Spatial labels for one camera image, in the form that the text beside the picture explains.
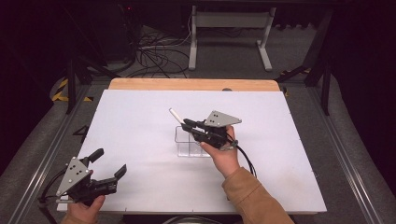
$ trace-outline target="white table surface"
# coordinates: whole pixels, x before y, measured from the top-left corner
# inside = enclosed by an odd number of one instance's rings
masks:
[[[212,110],[240,118],[239,146],[258,179],[290,214],[325,212],[318,183],[281,91],[106,90],[79,158],[103,148],[90,164],[93,179],[128,171],[102,211],[123,214],[233,214],[221,187],[223,176],[211,158],[177,156],[172,107],[183,119],[203,120]],[[239,154],[242,166],[248,164]],[[66,205],[59,204],[59,211]]]

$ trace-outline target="metal rail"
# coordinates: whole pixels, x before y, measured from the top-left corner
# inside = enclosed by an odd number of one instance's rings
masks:
[[[84,99],[84,96],[88,92],[89,86],[82,86],[81,89],[78,91],[78,100],[77,104],[74,109],[70,112],[69,115],[65,115],[62,121],[62,124],[56,133],[55,137],[53,138],[47,153],[44,155],[43,160],[40,162],[35,174],[33,175],[29,186],[27,187],[26,191],[23,193],[20,202],[18,203],[14,213],[12,214],[8,224],[19,224],[22,223],[24,218],[26,217],[27,213],[29,212],[30,207],[32,206],[33,201],[36,198],[38,191],[43,184],[50,167],[55,160],[55,157],[58,153],[60,145],[64,140],[65,133],[73,120],[73,117],[76,115],[76,111],[78,110],[81,102]]]
[[[346,175],[346,179],[355,194],[355,197],[361,207],[361,211],[366,218],[368,224],[382,224],[382,218],[376,212],[375,207],[372,203],[372,200],[367,192],[366,187],[364,187],[364,183],[361,180],[361,176],[358,170],[353,166],[352,161],[347,155],[347,149],[344,147],[344,144],[332,123],[332,119],[329,116],[326,116],[320,106],[320,97],[315,90],[315,88],[307,88],[308,93],[311,99],[314,102],[315,108],[320,114],[320,118],[323,123],[326,125],[327,131],[332,139],[332,146],[334,149],[334,153],[337,156],[338,161],[340,162],[341,167],[344,170]]]

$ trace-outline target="hand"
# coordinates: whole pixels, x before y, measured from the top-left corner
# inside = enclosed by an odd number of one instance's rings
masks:
[[[81,221],[95,223],[105,198],[103,195],[97,197],[90,207],[84,203],[70,203],[67,205],[67,213],[69,216],[76,217]]]
[[[227,134],[229,134],[232,139],[235,139],[233,126],[227,126],[226,130]],[[220,151],[205,142],[202,142],[200,145],[201,148],[203,148],[204,151],[206,151],[212,157],[216,168],[218,168],[225,178],[241,167],[238,162],[238,151],[236,148]]]

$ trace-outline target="sleeve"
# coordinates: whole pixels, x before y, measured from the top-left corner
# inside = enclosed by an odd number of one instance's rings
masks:
[[[76,217],[72,217],[69,214],[66,214],[66,216],[64,216],[64,219],[62,219],[61,224],[96,224],[97,222],[85,222],[85,221],[81,221],[80,219],[76,218]]]
[[[293,223],[280,203],[245,168],[228,176],[222,186],[244,224]]]

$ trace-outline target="gray carpet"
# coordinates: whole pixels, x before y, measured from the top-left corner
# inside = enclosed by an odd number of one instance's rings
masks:
[[[278,31],[273,28],[267,43],[267,51],[274,67],[274,71],[267,73],[263,69],[260,54],[255,47],[255,40],[260,38],[260,30],[244,31],[240,36],[230,38],[216,32],[204,32],[198,37],[198,57],[195,71],[186,71],[187,77],[199,78],[254,78],[273,79],[283,70],[290,70],[301,65],[308,50],[315,30],[294,28]],[[177,47],[189,53],[189,44]],[[177,53],[167,56],[187,66],[188,60]],[[121,73],[128,76],[140,69],[136,63],[127,71]],[[281,84],[288,89],[286,97],[294,118],[297,130],[303,141],[308,159],[313,170],[318,175],[318,184],[322,192],[328,212],[313,216],[294,216],[299,224],[308,223],[367,223],[360,205],[349,185],[345,172],[334,153],[332,140],[320,119],[315,102],[302,83],[304,75],[299,75],[287,83]],[[108,87],[109,79],[94,77],[87,96],[93,97],[93,102],[83,102],[77,110],[65,139],[60,144],[58,154],[46,175],[42,186],[46,186],[50,179],[64,167],[72,156],[76,156],[81,147],[81,136],[73,132],[84,125],[90,125],[95,108],[104,89]],[[51,147],[52,139],[56,135],[67,108],[67,102],[55,102],[51,111],[36,126],[26,139],[11,164],[0,177],[0,223],[7,223],[23,196],[32,176],[46,151]],[[361,175],[368,194],[372,199],[376,211],[383,219],[383,223],[396,223],[396,200],[380,173],[373,165],[359,135],[357,134],[342,101],[336,80],[332,80],[330,96],[331,120],[340,133],[346,146],[347,154]],[[55,182],[50,193],[53,194],[59,186]],[[38,212],[36,201],[28,206],[28,213],[23,223],[46,223],[47,220]],[[56,205],[49,205],[51,213],[60,221],[63,213],[56,212]],[[122,216],[102,214],[101,223],[119,223]]]

